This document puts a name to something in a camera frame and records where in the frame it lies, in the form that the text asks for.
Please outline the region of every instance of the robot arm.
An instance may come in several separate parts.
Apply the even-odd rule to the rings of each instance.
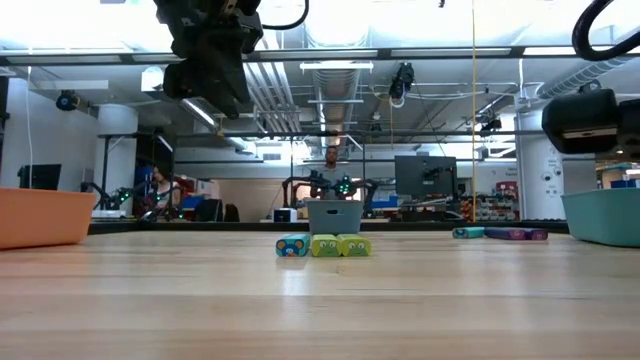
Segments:
[[[172,99],[203,97],[228,118],[240,115],[236,101],[250,101],[242,54],[255,50],[263,36],[256,11],[261,0],[154,0],[157,18],[173,36],[171,50],[183,59],[165,70],[163,89]],[[305,0],[302,17],[293,24],[265,25],[288,30],[302,24],[309,13]]]
[[[306,182],[308,184],[303,184],[303,185],[308,185],[311,187],[311,189],[320,189],[322,191],[328,191],[331,183],[329,182],[329,180],[326,180],[322,177],[322,174],[319,174],[317,171],[312,170],[311,171],[311,175],[309,176],[292,176],[290,178],[288,178],[287,180],[282,182],[282,198],[283,198],[283,202],[282,202],[282,207],[283,208],[288,208],[290,207],[289,204],[289,185],[291,185],[292,182],[294,181],[303,181]]]
[[[376,190],[378,190],[378,182],[371,179],[358,180],[353,182],[353,186],[356,189],[361,187],[366,189],[366,196],[364,198],[364,213],[365,215],[373,213],[373,196],[375,195]]]

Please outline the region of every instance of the green toy block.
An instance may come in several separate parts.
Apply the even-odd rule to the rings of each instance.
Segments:
[[[339,257],[342,253],[340,240],[333,235],[313,235],[311,255],[314,257]]]
[[[357,234],[338,235],[342,243],[342,255],[349,257],[371,255],[371,241]]]
[[[282,257],[305,256],[310,242],[308,234],[287,235],[276,242],[276,254]]]

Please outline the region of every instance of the wall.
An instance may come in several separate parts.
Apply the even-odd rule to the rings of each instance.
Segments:
[[[542,111],[521,114],[518,130],[539,130]],[[545,135],[516,138],[521,218],[524,220],[565,219],[562,195],[562,154]]]
[[[85,169],[93,171],[97,120],[87,114],[63,112],[54,101],[29,95],[33,163],[62,164],[59,190],[78,191]],[[2,151],[0,186],[19,186],[18,171],[29,164],[26,81],[11,79]]]
[[[241,222],[260,222],[273,209],[282,207],[282,182],[285,179],[237,179],[215,180],[219,186],[220,199],[234,204],[240,212]],[[298,188],[297,197],[309,196],[309,187]]]
[[[379,154],[372,153],[368,158],[383,159]],[[196,149],[179,148],[176,151],[176,161],[255,161],[255,156],[237,155],[229,149]],[[294,166],[294,176],[309,175],[311,169],[321,167],[322,164],[301,164]],[[340,164],[341,169],[354,178],[363,176],[362,163]],[[458,178],[470,178],[473,174],[471,162],[458,162]],[[515,163],[478,163],[477,191],[491,192],[497,182],[517,181],[517,166]],[[286,179],[290,176],[289,161],[279,163],[265,162],[262,164],[213,164],[213,165],[176,165],[176,173],[184,174],[198,179]],[[395,178],[395,166],[393,162],[367,163],[366,177]]]
[[[564,193],[575,194],[598,188],[596,161],[567,161],[562,163]]]

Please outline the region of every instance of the table surface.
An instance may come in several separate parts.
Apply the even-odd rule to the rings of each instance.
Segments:
[[[640,252],[368,233],[134,232],[0,253],[0,359],[639,359]]]

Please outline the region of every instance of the ceiling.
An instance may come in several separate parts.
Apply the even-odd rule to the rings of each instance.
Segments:
[[[334,3],[337,0],[326,1],[327,3]],[[397,48],[471,45],[471,13],[468,11],[470,0],[448,1],[447,8],[441,13],[435,13],[434,11],[436,10],[429,12],[425,10],[426,6],[433,5],[435,7],[438,1],[358,0],[354,1],[354,3],[364,4],[367,1],[370,6],[359,8],[360,17],[366,17],[368,23],[375,24],[375,26],[370,29],[366,47]],[[584,7],[576,6],[576,4],[586,4],[588,2],[587,0],[476,1],[478,3],[478,8],[476,9],[476,20],[479,28],[478,44],[484,46],[568,45],[570,43],[570,29],[580,10]],[[522,6],[522,8],[516,10],[513,7],[515,3]],[[263,22],[276,22],[278,17],[274,15],[275,13],[281,14],[278,20],[280,23],[288,22],[289,18],[294,20],[296,14],[300,12],[301,4],[301,0],[264,0],[261,8]],[[351,12],[348,7],[341,8],[341,11],[336,12],[335,8],[328,8],[327,10],[326,6],[322,7],[319,5],[319,1],[313,1],[312,4],[315,5],[312,6],[312,15],[310,15],[308,23],[315,24],[316,28],[326,29],[322,30],[325,31],[323,36],[328,37],[330,32],[338,32],[341,23],[354,25],[354,23],[349,24],[346,20],[339,21],[342,18],[354,19],[354,12]],[[620,9],[624,10],[625,7],[638,6],[638,4],[637,1],[618,0],[616,1],[616,6],[615,9],[611,10],[611,14],[614,14],[613,11],[617,11],[615,15],[618,16],[621,14]],[[592,37],[613,40],[631,30],[626,20],[623,21],[620,17],[612,20],[610,19],[613,17],[611,14],[605,14],[607,16],[599,19],[600,23],[595,27]],[[333,19],[330,26],[327,26],[327,17]],[[304,31],[305,28],[301,27],[277,34],[278,46],[280,49],[295,49],[308,46]],[[19,51],[24,44],[18,40],[9,41],[6,38],[0,38],[0,45],[6,52]],[[140,46],[133,50],[144,52],[149,49],[149,47]],[[159,45],[149,51],[152,50],[162,50],[162,46]],[[415,70],[415,82],[424,84],[422,86],[414,86],[411,91],[412,94],[420,96],[433,96],[434,94],[451,96],[452,94],[470,93],[472,91],[470,85],[450,84],[472,83],[474,63],[471,59],[412,60],[411,63]],[[373,61],[372,64],[371,71],[360,70],[355,98],[362,99],[363,102],[354,106],[351,119],[345,119],[345,121],[357,123],[352,125],[351,129],[368,129],[372,116],[376,112],[380,115],[379,121],[383,130],[388,130],[392,127],[394,130],[425,131],[467,128],[465,125],[467,119],[471,118],[474,111],[472,97],[457,100],[429,99],[423,101],[407,98],[405,105],[401,108],[393,109],[393,115],[391,115],[389,103],[379,100],[373,92],[375,91],[382,95],[388,92],[391,79],[397,72],[400,61],[378,60]],[[489,85],[479,85],[477,91],[486,90],[490,94],[478,94],[476,96],[476,109],[484,107],[499,97],[499,95],[491,93],[518,94],[517,84],[521,80],[530,85],[526,87],[527,96],[534,97],[535,89],[540,84],[557,79],[572,69],[585,64],[586,62],[573,58],[527,58],[522,60],[522,79],[520,79],[520,61],[518,59],[479,59],[475,64],[477,82],[488,83]],[[284,62],[284,73],[288,79],[295,105],[315,111],[315,106],[308,103],[309,100],[316,99],[312,71],[302,71],[300,65],[301,62],[298,61]],[[141,74],[147,68],[147,65],[34,67],[32,81],[107,80],[108,89],[79,90],[78,93],[83,99],[97,106],[106,103],[120,103],[135,107],[140,113],[140,124],[143,126],[162,126],[170,133],[189,133],[193,131],[192,116],[178,107],[176,103],[154,102],[153,97],[141,92]],[[16,67],[13,70],[16,70],[19,74],[26,73],[22,67]],[[632,60],[626,65],[603,75],[599,80],[604,87],[612,88],[620,94],[632,95],[640,93],[640,84],[634,76],[638,74],[639,70],[640,62]],[[55,91],[41,92],[52,98],[57,96]],[[241,108],[241,112],[251,111],[251,106]],[[513,109],[506,108],[505,111],[513,111]],[[303,129],[320,130],[320,125],[316,122],[307,122],[303,124]],[[420,143],[434,140],[468,139],[465,137],[436,139],[429,136],[393,139],[396,143],[409,141]],[[387,138],[381,141],[389,143],[391,139]]]

